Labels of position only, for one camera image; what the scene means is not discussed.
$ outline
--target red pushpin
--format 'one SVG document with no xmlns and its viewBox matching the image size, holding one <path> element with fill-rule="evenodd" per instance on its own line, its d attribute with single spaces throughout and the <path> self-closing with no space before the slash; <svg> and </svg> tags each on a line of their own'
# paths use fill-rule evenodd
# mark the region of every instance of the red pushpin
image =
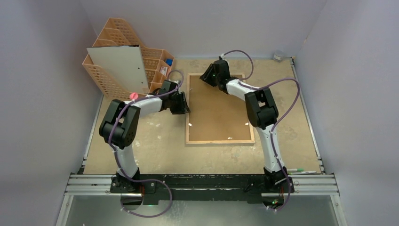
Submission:
<svg viewBox="0 0 399 226">
<path fill-rule="evenodd" d="M 137 93 L 131 93 L 130 96 L 129 96 L 129 98 L 130 98 L 131 100 L 136 100 L 136 99 L 138 98 L 138 94 L 137 94 Z"/>
</svg>

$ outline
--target marker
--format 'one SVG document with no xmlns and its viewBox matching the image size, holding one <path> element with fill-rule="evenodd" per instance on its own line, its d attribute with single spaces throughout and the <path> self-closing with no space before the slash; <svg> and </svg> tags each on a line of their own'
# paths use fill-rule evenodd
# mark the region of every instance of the marker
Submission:
<svg viewBox="0 0 399 226">
<path fill-rule="evenodd" d="M 299 175 L 299 174 L 312 174 L 312 173 L 317 173 L 316 171 L 303 171 L 303 172 L 294 172 L 294 173 L 288 173 L 289 175 Z"/>
<path fill-rule="evenodd" d="M 292 172 L 302 172 L 303 168 L 297 168 L 297 169 L 287 169 L 288 173 L 292 173 Z"/>
</svg>

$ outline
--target beige table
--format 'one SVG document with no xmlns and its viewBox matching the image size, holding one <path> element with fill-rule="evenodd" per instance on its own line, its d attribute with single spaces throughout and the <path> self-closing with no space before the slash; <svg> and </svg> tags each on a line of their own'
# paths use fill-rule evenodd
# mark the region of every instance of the beige table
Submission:
<svg viewBox="0 0 399 226">
<path fill-rule="evenodd" d="M 176 69 L 203 73 L 214 60 L 176 60 Z M 249 75 L 248 60 L 230 60 L 231 73 Z M 247 81 L 263 86 L 277 79 L 293 77 L 289 61 L 254 60 L 253 76 Z M 179 74 L 172 76 L 178 79 Z M 181 91 L 186 91 L 185 83 Z M 296 95 L 291 81 L 271 87 L 280 116 L 289 108 Z M 84 174 L 114 174 L 117 166 L 110 147 L 98 135 L 99 125 L 110 100 L 104 98 L 88 152 Z M 172 115 L 169 110 L 140 118 L 134 154 L 140 172 L 145 174 L 246 174 L 263 173 L 263 152 L 257 132 L 254 146 L 185 146 L 185 116 Z M 277 127 L 279 146 L 288 169 L 304 168 L 320 172 L 319 162 L 302 104 L 298 102 Z"/>
</svg>

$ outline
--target white board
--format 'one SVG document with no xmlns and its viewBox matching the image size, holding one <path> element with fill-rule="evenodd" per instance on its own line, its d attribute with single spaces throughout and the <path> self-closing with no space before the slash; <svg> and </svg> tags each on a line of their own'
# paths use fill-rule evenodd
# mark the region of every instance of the white board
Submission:
<svg viewBox="0 0 399 226">
<path fill-rule="evenodd" d="M 129 92 L 145 93 L 148 82 L 139 46 L 88 47 L 95 65 L 102 67 Z"/>
</svg>

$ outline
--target white wall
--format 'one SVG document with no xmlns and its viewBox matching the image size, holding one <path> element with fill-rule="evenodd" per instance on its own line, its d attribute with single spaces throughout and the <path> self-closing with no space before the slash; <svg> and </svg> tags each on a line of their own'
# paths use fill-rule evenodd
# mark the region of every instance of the white wall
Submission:
<svg viewBox="0 0 399 226">
<path fill-rule="evenodd" d="M 109 17 L 122 17 L 145 45 L 178 57 L 232 49 L 271 57 L 276 49 L 298 53 L 327 0 L 81 1 L 97 33 Z"/>
<path fill-rule="evenodd" d="M 0 33 L 0 225 L 54 225 L 99 103 L 96 35 L 79 0 L 4 0 Z"/>
<path fill-rule="evenodd" d="M 399 2 L 328 0 L 296 69 L 352 226 L 399 222 Z"/>
</svg>

